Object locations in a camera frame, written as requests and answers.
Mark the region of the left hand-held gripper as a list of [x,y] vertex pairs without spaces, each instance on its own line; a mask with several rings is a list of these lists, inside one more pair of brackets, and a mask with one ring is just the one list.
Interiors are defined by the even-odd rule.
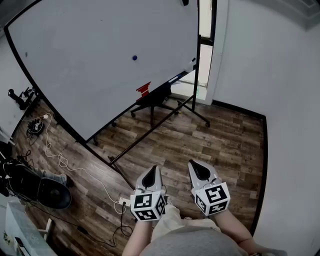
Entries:
[[164,213],[166,190],[157,165],[144,171],[130,196],[130,212],[139,222],[158,221]]

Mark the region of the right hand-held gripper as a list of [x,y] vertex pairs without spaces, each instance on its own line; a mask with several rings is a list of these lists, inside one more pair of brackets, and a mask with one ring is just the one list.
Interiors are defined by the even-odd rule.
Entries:
[[216,169],[202,160],[190,160],[188,170],[194,203],[202,213],[210,216],[225,211],[231,196],[227,183],[221,181]]

